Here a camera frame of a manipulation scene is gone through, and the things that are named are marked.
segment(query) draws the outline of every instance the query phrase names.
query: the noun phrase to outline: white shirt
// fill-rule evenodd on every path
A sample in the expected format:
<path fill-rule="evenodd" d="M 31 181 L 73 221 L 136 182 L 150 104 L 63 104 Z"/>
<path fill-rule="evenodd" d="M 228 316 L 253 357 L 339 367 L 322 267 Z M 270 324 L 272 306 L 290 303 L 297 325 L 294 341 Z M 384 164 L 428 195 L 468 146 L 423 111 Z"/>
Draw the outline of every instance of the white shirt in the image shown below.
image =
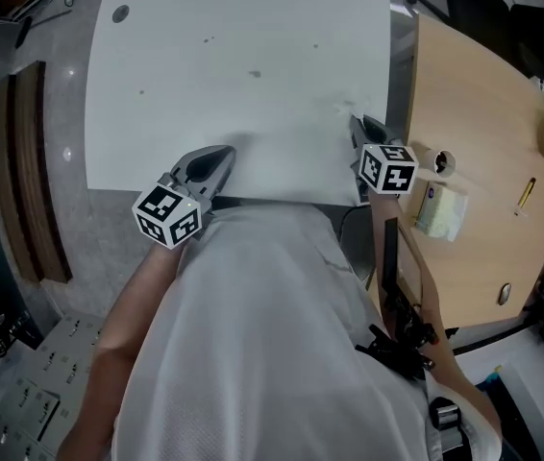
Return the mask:
<path fill-rule="evenodd" d="M 427 460 L 428 400 L 370 356 L 381 317 L 311 206 L 221 212 L 185 249 L 116 421 L 133 460 Z M 473 459 L 494 429 L 451 390 Z"/>

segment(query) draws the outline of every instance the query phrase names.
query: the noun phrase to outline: dark spot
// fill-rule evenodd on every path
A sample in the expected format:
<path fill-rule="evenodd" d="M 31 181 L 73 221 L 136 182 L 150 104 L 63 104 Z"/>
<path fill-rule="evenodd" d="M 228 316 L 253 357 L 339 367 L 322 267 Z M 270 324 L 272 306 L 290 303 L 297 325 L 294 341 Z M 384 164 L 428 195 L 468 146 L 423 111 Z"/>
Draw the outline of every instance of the dark spot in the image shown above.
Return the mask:
<path fill-rule="evenodd" d="M 442 173 L 447 167 L 447 156 L 443 152 L 439 152 L 434 164 L 436 165 L 436 173 Z"/>
<path fill-rule="evenodd" d="M 111 15 L 111 20 L 113 20 L 117 24 L 118 22 L 122 22 L 123 20 L 125 20 L 127 18 L 127 15 L 129 15 L 129 6 L 121 5 Z"/>

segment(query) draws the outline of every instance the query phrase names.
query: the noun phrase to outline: wooden panel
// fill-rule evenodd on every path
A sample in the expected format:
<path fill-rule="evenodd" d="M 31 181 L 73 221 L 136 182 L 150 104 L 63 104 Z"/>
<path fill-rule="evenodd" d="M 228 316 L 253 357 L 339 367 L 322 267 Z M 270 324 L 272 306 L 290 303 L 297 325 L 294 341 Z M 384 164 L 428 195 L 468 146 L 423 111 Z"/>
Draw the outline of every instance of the wooden panel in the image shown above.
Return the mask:
<path fill-rule="evenodd" d="M 45 63 L 36 62 L 15 76 L 14 137 L 17 177 L 25 218 L 44 276 L 71 278 L 54 217 L 43 143 Z"/>
<path fill-rule="evenodd" d="M 414 66 L 408 145 L 451 151 L 457 172 L 446 182 L 469 194 L 455 242 L 413 229 L 436 281 L 443 323 L 465 327 L 517 316 L 544 264 L 544 157 L 537 145 L 544 95 L 489 50 L 424 15 Z M 533 177 L 527 216 L 516 216 Z M 409 219 L 434 174 L 420 169 L 419 178 L 401 200 Z M 510 298 L 500 306 L 507 282 Z"/>
<path fill-rule="evenodd" d="M 13 138 L 11 135 L 13 111 L 12 102 L 14 79 L 6 77 L 0 82 L 0 208 L 5 232 L 12 247 L 15 264 L 22 278 L 38 282 L 42 278 L 41 268 L 35 252 L 32 251 L 32 241 L 28 227 L 20 214 L 22 207 L 18 206 L 17 182 L 14 165 L 10 162 L 13 153 Z"/>

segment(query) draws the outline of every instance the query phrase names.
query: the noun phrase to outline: person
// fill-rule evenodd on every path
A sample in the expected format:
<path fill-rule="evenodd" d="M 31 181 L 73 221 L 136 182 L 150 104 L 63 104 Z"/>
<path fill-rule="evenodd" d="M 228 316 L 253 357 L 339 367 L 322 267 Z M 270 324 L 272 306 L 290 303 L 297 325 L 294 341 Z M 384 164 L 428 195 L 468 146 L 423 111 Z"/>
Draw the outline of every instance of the person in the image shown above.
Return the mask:
<path fill-rule="evenodd" d="M 369 197 L 381 281 L 384 221 L 404 222 L 395 197 Z M 496 411 L 457 365 L 416 258 L 421 314 L 439 337 L 420 350 L 436 364 L 429 387 L 459 407 L 472 459 L 499 459 Z M 322 212 L 223 210 L 200 241 L 154 245 L 139 265 L 104 324 L 57 459 L 101 460 L 110 443 L 117 461 L 436 459 L 424 385 L 355 350 L 373 341 L 371 324 L 385 330 Z"/>

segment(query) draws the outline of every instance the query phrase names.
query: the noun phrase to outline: yellow pencil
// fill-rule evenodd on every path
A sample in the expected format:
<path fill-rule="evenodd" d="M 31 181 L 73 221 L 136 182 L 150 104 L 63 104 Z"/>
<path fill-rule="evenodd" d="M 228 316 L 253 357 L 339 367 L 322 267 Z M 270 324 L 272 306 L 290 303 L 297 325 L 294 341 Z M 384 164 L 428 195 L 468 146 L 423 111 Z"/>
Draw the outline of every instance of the yellow pencil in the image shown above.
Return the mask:
<path fill-rule="evenodd" d="M 526 185 L 526 188 L 524 189 L 524 193 L 522 193 L 522 197 L 520 198 L 520 201 L 518 202 L 518 206 L 520 208 L 523 208 L 524 207 L 524 204 L 526 203 L 526 201 L 529 199 L 529 197 L 531 196 L 531 192 L 532 192 L 532 189 L 534 188 L 534 183 L 536 182 L 537 180 L 535 178 L 531 178 L 531 180 L 529 181 L 529 183 Z"/>

